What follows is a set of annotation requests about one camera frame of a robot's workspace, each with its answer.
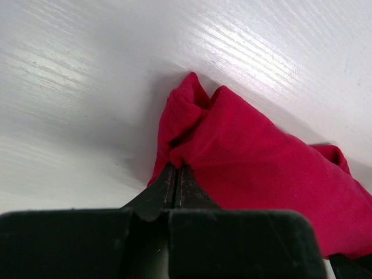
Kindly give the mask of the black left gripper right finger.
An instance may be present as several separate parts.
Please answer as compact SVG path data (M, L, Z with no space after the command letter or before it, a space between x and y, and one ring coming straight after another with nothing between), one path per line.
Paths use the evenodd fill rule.
M326 278L310 223L288 210L222 210L188 167L169 214L170 278Z

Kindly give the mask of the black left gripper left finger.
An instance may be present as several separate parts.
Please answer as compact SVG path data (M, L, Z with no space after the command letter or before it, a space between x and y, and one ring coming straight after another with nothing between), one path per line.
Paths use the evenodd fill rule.
M167 210L176 169L167 165L119 209L1 215L2 278L167 278Z

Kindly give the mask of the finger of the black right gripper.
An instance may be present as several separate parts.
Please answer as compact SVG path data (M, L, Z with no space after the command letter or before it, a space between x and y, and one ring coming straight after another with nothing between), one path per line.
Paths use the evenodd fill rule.
M334 254L329 261L336 279L372 279L372 254L350 260L342 254Z

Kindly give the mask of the red t-shirt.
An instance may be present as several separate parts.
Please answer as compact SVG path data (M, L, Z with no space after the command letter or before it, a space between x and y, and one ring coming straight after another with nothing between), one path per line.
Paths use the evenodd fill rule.
M162 113L153 178L189 165L225 209L286 209L312 224L324 257L371 253L371 195L334 145L308 145L281 131L229 88L209 96L195 73Z

